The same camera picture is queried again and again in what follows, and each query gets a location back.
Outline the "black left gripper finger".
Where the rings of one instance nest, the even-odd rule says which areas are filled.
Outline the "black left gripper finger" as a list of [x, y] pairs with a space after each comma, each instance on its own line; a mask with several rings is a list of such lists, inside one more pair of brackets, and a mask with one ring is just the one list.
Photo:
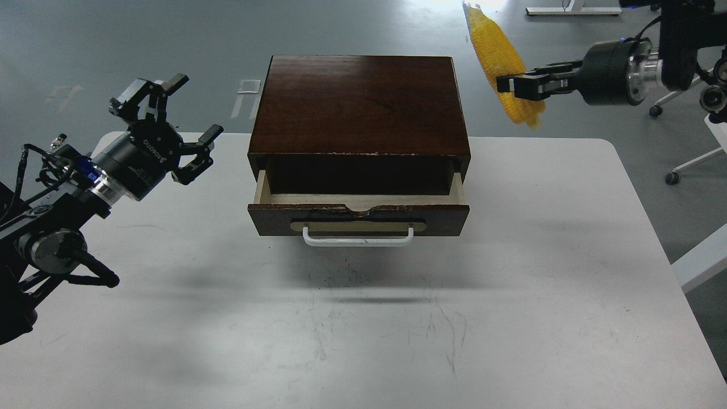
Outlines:
[[189, 185], [204, 173], [214, 163], [211, 151], [214, 149], [215, 139], [224, 132], [218, 124], [211, 125], [195, 143], [180, 143], [174, 150], [175, 156], [190, 156], [192, 160], [185, 166], [178, 166], [172, 170], [172, 179], [182, 185]]
[[111, 98], [109, 112], [128, 125], [126, 131], [132, 132], [142, 125], [167, 127], [167, 99], [189, 81], [183, 73], [177, 73], [168, 81], [150, 81], [136, 78], [120, 96]]

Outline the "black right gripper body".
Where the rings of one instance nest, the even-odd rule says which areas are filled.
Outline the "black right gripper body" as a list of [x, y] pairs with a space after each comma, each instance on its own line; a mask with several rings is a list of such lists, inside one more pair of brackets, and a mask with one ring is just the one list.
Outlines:
[[639, 65], [651, 54], [649, 39], [600, 42], [588, 50], [572, 85], [592, 106], [639, 105], [646, 88], [639, 79]]

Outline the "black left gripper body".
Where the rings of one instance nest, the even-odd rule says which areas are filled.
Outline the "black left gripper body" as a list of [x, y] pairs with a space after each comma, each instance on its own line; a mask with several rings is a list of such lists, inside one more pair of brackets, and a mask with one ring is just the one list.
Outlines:
[[182, 138], [170, 124], [137, 122], [117, 137], [93, 163], [140, 201], [179, 165]]

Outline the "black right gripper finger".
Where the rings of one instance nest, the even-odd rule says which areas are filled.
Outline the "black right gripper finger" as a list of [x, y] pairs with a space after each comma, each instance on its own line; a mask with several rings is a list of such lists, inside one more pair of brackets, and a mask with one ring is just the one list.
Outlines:
[[527, 101], [543, 101], [554, 95], [566, 95], [576, 90], [577, 72], [522, 73], [496, 77], [496, 91], [511, 93]]
[[550, 63], [523, 73], [524, 77], [573, 77], [583, 65], [582, 60]]

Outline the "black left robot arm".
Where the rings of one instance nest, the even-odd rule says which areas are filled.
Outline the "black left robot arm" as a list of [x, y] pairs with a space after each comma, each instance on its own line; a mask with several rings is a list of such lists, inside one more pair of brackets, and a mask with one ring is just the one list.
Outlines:
[[95, 156], [56, 137], [43, 149], [26, 143], [15, 188], [2, 186], [1, 339], [31, 332], [36, 308], [61, 283], [116, 287], [120, 279], [89, 251], [81, 227], [109, 216], [121, 197], [145, 198], [167, 174], [188, 185], [213, 163], [222, 132], [214, 124], [195, 142], [184, 142], [167, 122], [167, 100], [189, 78], [138, 78], [109, 111], [127, 130]]

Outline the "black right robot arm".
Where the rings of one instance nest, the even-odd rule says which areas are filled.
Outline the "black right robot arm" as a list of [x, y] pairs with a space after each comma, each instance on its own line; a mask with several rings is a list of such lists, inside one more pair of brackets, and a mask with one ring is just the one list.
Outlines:
[[581, 60], [498, 76], [496, 90], [528, 101], [578, 91], [592, 106], [636, 106], [652, 87], [688, 90], [698, 74], [707, 85], [699, 103], [712, 123], [724, 123], [725, 55], [706, 73], [697, 54], [703, 48], [725, 46], [725, 12], [716, 11], [712, 1], [660, 1], [659, 5], [656, 47], [643, 34], [600, 42]]

